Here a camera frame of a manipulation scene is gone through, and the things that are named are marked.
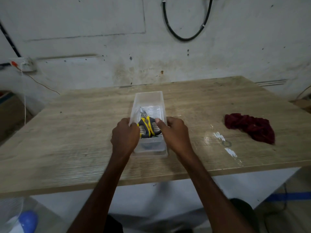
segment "hand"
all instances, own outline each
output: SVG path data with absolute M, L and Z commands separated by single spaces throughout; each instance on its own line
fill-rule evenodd
M 123 118 L 112 130 L 112 155 L 111 159 L 122 160 L 129 158 L 139 141 L 140 129 L 136 123 L 128 125 L 130 118 Z
M 188 127 L 184 122 L 181 119 L 173 117 L 166 117 L 166 119 L 170 127 L 166 126 L 158 118 L 155 119 L 155 122 L 161 129 L 167 146 L 179 156 L 194 153 L 189 138 Z

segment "maroon rag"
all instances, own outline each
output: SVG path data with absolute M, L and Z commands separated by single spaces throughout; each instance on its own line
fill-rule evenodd
M 255 141 L 274 144 L 275 135 L 269 120 L 255 118 L 238 113 L 226 114 L 225 125 L 228 129 L 241 129 L 251 136 Z

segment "yellow and gray handle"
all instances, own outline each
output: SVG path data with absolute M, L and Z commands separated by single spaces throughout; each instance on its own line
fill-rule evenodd
M 161 134 L 161 130 L 158 132 L 154 131 L 152 123 L 155 122 L 156 122 L 155 119 L 151 118 L 150 116 L 147 116 L 146 118 L 142 117 L 137 126 L 143 126 L 146 133 L 145 134 L 140 133 L 140 138 L 150 138 Z

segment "wall outlet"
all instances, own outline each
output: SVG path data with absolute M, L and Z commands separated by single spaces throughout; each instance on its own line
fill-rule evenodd
M 35 64 L 29 57 L 11 58 L 9 60 L 10 64 L 17 68 L 18 71 L 23 70 L 23 72 L 32 72 L 37 70 Z

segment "wooden table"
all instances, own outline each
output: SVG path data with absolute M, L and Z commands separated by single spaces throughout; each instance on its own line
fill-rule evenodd
M 135 93 L 163 91 L 166 114 L 185 121 L 194 151 L 211 175 L 311 164 L 311 115 L 242 76 L 119 88 L 74 90 L 50 103 L 0 147 L 0 197 L 93 188 L 109 161 L 111 130 L 129 117 Z M 263 117 L 276 144 L 227 129 L 224 115 Z M 237 157 L 215 136 L 219 132 Z M 168 158 L 131 158 L 119 185 L 186 179 Z

